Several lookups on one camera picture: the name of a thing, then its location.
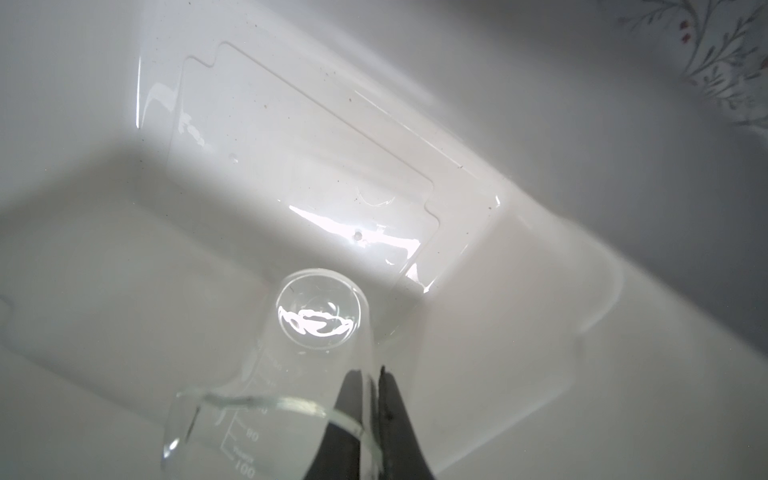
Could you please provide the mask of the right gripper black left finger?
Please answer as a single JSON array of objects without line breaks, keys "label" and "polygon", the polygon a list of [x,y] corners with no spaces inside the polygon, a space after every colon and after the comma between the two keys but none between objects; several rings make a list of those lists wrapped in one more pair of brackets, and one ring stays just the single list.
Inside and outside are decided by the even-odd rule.
[{"label": "right gripper black left finger", "polygon": [[[363,378],[359,370],[350,370],[342,382],[334,409],[357,423],[363,414]],[[307,480],[358,480],[361,443],[350,427],[331,422],[325,430],[319,449],[304,478]]]}]

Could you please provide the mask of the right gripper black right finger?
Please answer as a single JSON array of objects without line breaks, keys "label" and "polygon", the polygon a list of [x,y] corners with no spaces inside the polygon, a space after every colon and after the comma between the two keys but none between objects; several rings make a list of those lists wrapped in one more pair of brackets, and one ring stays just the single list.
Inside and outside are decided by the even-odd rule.
[{"label": "right gripper black right finger", "polygon": [[380,479],[434,480],[396,379],[381,367],[378,379],[377,439],[382,451]]}]

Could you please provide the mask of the clear glass beaker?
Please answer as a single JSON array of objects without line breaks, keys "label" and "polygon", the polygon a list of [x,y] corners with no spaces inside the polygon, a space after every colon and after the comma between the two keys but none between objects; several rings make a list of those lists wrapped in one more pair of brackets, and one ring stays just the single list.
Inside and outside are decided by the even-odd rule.
[{"label": "clear glass beaker", "polygon": [[[166,479],[305,479],[326,427],[360,440],[360,478],[377,479],[377,372],[369,303],[328,269],[287,276],[269,296],[239,374],[218,387],[179,392],[164,432]],[[334,409],[344,377],[363,378],[360,423]]]}]

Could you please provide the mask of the white plastic storage bin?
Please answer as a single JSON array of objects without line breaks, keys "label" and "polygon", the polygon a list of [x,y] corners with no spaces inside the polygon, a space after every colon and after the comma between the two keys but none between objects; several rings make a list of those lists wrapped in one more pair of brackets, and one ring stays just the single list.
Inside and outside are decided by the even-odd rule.
[{"label": "white plastic storage bin", "polygon": [[315,268],[438,479],[765,478],[766,3],[2,3],[3,478],[164,479]]}]

